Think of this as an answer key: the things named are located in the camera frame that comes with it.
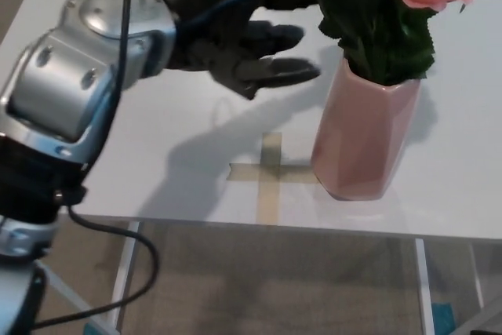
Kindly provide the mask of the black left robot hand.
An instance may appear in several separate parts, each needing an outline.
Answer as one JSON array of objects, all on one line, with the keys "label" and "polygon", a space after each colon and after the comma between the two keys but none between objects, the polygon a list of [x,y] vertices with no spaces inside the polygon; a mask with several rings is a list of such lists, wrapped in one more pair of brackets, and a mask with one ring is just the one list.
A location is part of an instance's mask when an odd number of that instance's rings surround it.
[{"label": "black left robot hand", "polygon": [[256,9],[294,11],[317,0],[163,0],[175,16],[170,70],[207,71],[248,100],[263,88],[294,86],[320,70],[304,58],[277,58],[304,36],[301,27],[252,20]]}]

